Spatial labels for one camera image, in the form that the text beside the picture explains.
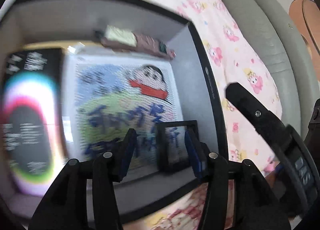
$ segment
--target cartoon bear print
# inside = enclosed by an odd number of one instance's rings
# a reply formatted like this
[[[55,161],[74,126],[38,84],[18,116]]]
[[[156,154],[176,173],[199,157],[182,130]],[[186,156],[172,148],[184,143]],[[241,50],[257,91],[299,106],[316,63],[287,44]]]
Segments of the cartoon bear print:
[[[226,36],[227,39],[229,39],[232,42],[237,42],[239,41],[239,37],[235,35],[233,30],[227,25],[223,26],[223,33]]]
[[[207,8],[206,3],[195,2],[193,0],[187,0],[189,5],[195,10],[197,13],[201,13],[204,9]]]
[[[263,87],[263,80],[261,76],[257,76],[251,69],[245,68],[244,73],[256,94],[259,94]]]
[[[128,78],[130,86],[140,88],[141,94],[165,100],[168,96],[162,71],[152,65],[144,65],[134,71],[135,79]]]
[[[234,122],[232,126],[232,132],[238,133],[239,132],[239,123]]]

